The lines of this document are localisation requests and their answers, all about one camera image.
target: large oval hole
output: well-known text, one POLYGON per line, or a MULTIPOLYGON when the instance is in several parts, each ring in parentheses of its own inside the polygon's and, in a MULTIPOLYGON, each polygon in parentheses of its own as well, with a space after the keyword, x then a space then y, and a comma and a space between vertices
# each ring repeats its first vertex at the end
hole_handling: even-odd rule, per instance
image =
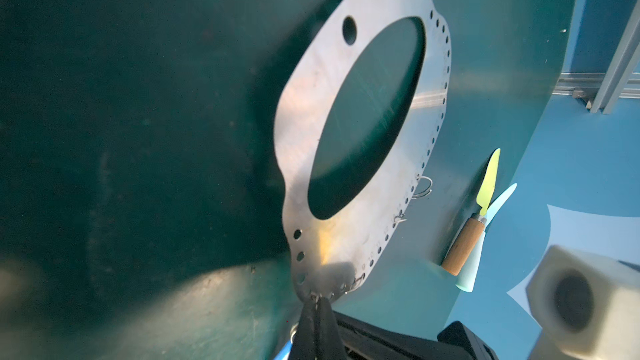
POLYGON ((387 157, 409 111, 424 48, 420 19, 398 20, 375 37, 349 72, 311 171, 308 202, 318 219, 345 207, 387 157))

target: yellow blade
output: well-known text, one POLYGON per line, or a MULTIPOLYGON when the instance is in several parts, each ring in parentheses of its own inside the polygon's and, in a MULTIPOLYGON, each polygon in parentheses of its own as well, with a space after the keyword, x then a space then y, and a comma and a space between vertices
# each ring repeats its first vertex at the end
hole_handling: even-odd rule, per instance
POLYGON ((498 175, 498 160, 500 160, 500 148, 496 149, 491 155, 489 165, 486 166, 486 172, 484 173, 484 180, 476 197, 476 203, 482 207, 480 209, 480 215, 482 216, 486 214, 486 209, 491 204, 493 190, 495 189, 495 177, 498 175))

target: metal plate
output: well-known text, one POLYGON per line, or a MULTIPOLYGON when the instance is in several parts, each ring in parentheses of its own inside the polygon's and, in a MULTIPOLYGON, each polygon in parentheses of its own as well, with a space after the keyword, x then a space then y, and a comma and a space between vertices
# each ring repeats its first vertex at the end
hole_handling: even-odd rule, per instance
POLYGON ((442 125, 451 67, 451 39, 432 0, 343 0, 287 82, 276 111, 275 153, 285 181, 282 223, 291 248, 298 297, 337 299, 369 276, 395 231, 442 125), (342 25, 355 20, 347 44, 342 25), (369 183, 327 220, 313 216, 308 188, 332 104, 367 45, 393 22, 417 17, 425 33, 422 69, 412 104, 388 156, 369 183))

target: wooden handle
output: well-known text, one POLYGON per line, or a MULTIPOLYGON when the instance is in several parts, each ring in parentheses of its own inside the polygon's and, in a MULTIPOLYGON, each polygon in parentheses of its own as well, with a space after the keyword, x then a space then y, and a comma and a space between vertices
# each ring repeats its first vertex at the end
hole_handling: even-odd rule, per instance
POLYGON ((484 224, 482 222, 476 219, 467 220, 456 241, 453 242, 449 253, 444 257, 442 268, 452 275, 457 276, 462 266, 465 265, 469 254, 474 250, 474 246, 476 246, 483 231, 484 224))

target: green table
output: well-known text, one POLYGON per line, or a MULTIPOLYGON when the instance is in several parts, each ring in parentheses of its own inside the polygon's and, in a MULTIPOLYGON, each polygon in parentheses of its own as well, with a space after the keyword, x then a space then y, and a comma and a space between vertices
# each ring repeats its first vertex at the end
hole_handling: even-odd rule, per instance
MULTIPOLYGON (((0 297, 0 358, 273 353, 300 307, 273 118, 339 2, 0 0, 0 275, 13 287, 0 297)), ((434 3, 452 35, 447 115, 425 171, 434 191, 335 305, 431 339, 458 294, 436 264, 494 148, 497 190, 515 172, 573 0, 434 3)), ((394 24, 348 77, 316 158, 318 211, 348 199, 335 184, 356 192, 392 142, 418 36, 411 20, 394 24)))

